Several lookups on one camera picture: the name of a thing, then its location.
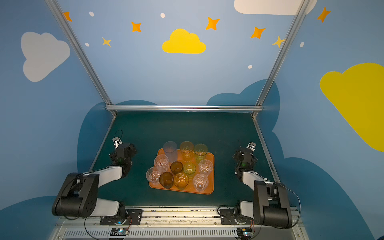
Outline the dark amber textured cup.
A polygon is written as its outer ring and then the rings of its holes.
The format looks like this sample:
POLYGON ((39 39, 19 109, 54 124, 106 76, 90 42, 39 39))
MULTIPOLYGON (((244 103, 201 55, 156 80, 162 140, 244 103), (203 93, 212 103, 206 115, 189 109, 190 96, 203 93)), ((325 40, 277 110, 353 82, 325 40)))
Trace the dark amber textured cup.
POLYGON ((184 168, 183 164, 179 161, 175 161, 170 165, 170 170, 174 176, 179 173, 182 173, 183 168, 184 168))
POLYGON ((170 172, 164 172, 160 175, 159 182, 165 189, 170 189, 174 185, 174 175, 170 172))

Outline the clear faceted glass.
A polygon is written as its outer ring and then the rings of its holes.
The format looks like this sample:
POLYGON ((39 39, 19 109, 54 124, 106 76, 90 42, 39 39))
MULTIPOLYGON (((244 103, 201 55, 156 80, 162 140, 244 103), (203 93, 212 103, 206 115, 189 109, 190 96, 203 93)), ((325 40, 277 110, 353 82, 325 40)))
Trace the clear faceted glass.
POLYGON ((204 174, 197 174, 193 178, 193 185, 195 190, 199 192, 204 191, 209 185, 209 179, 204 174))
POLYGON ((155 167, 159 168, 162 173, 169 170, 169 158, 166 155, 158 155, 154 160, 155 167))
POLYGON ((209 176, 214 169, 214 164, 210 160, 202 160, 199 163, 199 173, 209 176))
POLYGON ((151 167, 146 172, 146 179, 149 181, 150 184, 159 185, 160 184, 159 178, 161 174, 162 174, 161 168, 151 167))

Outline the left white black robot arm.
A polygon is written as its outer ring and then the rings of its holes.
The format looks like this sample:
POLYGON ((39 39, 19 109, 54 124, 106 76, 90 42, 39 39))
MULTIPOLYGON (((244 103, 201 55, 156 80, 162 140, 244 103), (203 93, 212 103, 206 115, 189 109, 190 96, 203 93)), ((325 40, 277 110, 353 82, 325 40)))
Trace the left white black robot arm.
POLYGON ((125 178, 138 153, 135 145, 119 144, 110 154, 112 164, 98 171, 68 174, 52 206, 54 216, 67 218, 116 217, 127 218, 124 203, 100 199, 99 188, 125 178))

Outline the orange plastic tray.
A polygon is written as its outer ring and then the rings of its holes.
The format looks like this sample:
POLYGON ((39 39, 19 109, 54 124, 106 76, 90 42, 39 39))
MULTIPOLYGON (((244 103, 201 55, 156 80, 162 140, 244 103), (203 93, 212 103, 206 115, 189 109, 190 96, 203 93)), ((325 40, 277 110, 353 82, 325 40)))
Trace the orange plastic tray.
POLYGON ((171 175, 172 187, 167 189, 161 185, 159 171, 149 170, 147 178, 149 186, 158 190, 169 190, 174 192, 183 192, 200 195, 210 195, 214 192, 214 175, 215 175, 215 156, 212 153, 207 153, 206 158, 199 164, 194 161, 185 162, 182 157, 182 152, 178 150, 178 161, 183 164, 183 171, 179 176, 173 175, 170 168, 168 173, 171 175))

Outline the frosted blue tall cup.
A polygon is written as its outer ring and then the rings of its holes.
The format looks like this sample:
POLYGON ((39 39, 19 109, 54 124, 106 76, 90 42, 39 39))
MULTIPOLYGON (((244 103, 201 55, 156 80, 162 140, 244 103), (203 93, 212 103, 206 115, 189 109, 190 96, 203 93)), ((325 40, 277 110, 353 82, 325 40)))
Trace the frosted blue tall cup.
POLYGON ((178 149, 177 144, 173 141, 168 141, 164 143, 163 150, 165 152, 165 155, 168 157, 169 162, 173 163, 178 160, 178 149))

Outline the yellow ribbed glass front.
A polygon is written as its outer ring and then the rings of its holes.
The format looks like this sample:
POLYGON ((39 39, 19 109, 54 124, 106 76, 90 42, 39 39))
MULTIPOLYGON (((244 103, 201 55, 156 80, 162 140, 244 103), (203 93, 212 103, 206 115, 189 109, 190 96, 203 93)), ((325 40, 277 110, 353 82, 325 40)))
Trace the yellow ribbed glass front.
POLYGON ((188 163, 194 159, 194 144, 190 141, 184 141, 180 145, 183 160, 188 163))

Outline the yellow-green glass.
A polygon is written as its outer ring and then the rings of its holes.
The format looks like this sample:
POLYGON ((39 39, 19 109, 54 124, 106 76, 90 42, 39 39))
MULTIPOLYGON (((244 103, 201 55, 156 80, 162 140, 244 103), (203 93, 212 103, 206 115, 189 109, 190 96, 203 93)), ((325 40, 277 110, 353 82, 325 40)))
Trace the yellow-green glass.
POLYGON ((196 163, 199 164, 202 160, 206 159, 208 153, 208 147, 205 144, 197 144, 194 146, 194 153, 196 163))

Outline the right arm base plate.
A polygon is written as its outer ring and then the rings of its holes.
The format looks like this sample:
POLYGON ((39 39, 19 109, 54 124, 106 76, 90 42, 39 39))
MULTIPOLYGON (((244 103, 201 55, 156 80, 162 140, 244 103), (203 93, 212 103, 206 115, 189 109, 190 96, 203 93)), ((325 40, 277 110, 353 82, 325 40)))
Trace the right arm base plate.
POLYGON ((222 225, 251 225, 253 219, 237 213, 234 209, 217 210, 222 225))

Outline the green clear cup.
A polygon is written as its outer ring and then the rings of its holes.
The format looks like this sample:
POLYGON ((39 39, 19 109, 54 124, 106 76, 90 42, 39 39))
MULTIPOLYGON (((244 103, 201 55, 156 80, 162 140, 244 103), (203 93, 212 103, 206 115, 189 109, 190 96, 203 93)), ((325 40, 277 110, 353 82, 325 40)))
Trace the green clear cup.
POLYGON ((193 163, 185 163, 183 171, 190 179, 192 179, 196 173, 196 166, 193 163))

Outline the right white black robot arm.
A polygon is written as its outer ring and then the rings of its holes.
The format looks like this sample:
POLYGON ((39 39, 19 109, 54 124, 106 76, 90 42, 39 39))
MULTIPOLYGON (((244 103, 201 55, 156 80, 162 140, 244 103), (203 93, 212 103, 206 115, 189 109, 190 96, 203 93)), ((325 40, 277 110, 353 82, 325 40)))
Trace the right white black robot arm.
POLYGON ((237 161, 235 174, 238 179, 253 191, 251 202, 239 201, 234 210, 234 218, 244 224, 252 220, 254 224, 278 229, 293 227, 293 218, 285 185, 272 182, 254 171, 257 159, 254 151, 248 148, 237 150, 233 158, 237 161))

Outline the tall amber clear cup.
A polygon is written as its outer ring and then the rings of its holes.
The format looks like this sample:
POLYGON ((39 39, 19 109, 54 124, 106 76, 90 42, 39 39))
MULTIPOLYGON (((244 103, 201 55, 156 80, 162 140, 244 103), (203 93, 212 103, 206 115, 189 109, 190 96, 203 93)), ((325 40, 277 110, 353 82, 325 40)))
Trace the tall amber clear cup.
POLYGON ((174 185, 177 189, 183 191, 189 184, 189 177, 184 172, 180 172, 174 176, 174 185))

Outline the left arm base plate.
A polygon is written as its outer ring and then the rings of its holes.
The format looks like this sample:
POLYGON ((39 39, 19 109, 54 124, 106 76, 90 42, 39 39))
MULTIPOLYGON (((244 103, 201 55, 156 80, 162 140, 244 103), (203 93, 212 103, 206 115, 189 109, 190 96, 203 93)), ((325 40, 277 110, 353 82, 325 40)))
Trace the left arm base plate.
POLYGON ((105 216, 101 218, 101 226, 132 226, 140 225, 143 215, 142 209, 127 209, 126 216, 105 216))

